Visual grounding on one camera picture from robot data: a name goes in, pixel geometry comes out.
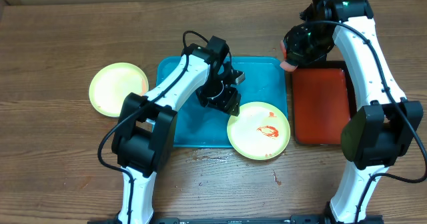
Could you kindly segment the green and orange sponge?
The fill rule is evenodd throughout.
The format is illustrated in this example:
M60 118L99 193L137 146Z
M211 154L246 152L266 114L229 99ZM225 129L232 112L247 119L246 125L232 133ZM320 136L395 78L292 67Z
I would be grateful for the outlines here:
M281 51L282 51L282 53L283 53L283 56L284 56L284 60L280 63L280 67L281 67L283 70L288 71L288 72L293 72L293 71L295 71L295 70L297 69L297 66L292 65L292 64L290 64L290 63L288 62L288 59L287 59L287 51L286 51L286 47L285 47L285 44L284 44L284 40L283 40L283 39L280 41L280 49L281 49Z

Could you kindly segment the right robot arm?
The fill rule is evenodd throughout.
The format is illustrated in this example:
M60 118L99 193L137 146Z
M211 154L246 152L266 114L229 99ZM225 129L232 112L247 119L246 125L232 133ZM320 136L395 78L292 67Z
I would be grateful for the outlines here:
M346 63L356 98L356 114L341 134L346 167L336 194L317 223L381 223L366 208L382 177L406 154L423 108L395 82L376 36L368 0L312 0L300 13L302 23L281 42L282 68L293 71L323 61L337 47Z

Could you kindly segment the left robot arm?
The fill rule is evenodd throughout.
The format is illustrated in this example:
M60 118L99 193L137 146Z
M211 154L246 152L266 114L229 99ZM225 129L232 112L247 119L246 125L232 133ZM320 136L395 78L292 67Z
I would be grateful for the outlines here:
M236 85L244 79L244 72L232 67L226 41L213 36L204 47L186 45L178 66L157 87L125 98L112 131L111 149L123 173L123 205L114 223L151 221L155 177L170 156L177 112L191 95L202 107L237 116Z

